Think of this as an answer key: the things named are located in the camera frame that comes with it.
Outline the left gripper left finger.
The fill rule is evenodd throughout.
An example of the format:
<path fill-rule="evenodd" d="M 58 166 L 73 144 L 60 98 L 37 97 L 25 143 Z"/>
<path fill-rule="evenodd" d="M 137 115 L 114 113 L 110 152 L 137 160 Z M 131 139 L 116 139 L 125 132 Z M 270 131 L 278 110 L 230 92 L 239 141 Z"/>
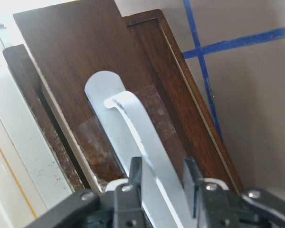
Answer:
<path fill-rule="evenodd" d="M 141 189 L 142 183 L 142 170 L 142 157 L 132 157 L 128 182 L 137 186 L 139 189 Z"/>

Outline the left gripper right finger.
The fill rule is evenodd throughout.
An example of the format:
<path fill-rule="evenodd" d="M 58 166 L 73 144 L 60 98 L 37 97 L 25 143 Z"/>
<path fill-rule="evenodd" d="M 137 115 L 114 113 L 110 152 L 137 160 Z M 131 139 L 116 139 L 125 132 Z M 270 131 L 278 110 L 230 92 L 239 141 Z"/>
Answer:
<path fill-rule="evenodd" d="M 192 157 L 184 157 L 182 183 L 190 215 L 193 218 L 197 217 L 199 193 L 203 182 L 204 178 L 195 160 Z"/>

